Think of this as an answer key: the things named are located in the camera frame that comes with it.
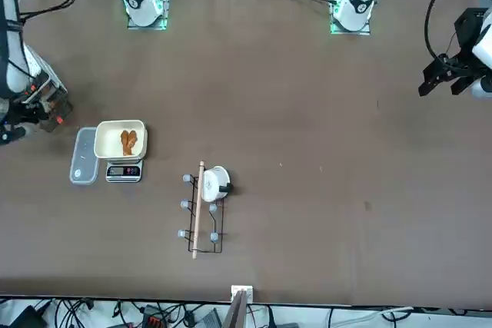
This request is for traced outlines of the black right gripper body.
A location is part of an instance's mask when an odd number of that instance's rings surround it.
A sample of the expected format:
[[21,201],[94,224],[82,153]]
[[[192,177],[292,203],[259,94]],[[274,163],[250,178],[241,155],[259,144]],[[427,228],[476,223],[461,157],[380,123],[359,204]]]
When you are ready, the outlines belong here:
[[10,125],[21,123],[37,124],[36,110],[26,104],[10,104],[5,116],[5,123]]

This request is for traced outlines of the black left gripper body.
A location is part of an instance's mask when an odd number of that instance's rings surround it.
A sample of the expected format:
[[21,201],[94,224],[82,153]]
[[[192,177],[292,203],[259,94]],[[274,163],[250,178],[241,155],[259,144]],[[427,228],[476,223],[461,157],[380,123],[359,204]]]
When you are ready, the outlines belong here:
[[454,23],[459,52],[449,58],[473,73],[491,70],[491,8],[467,8]]

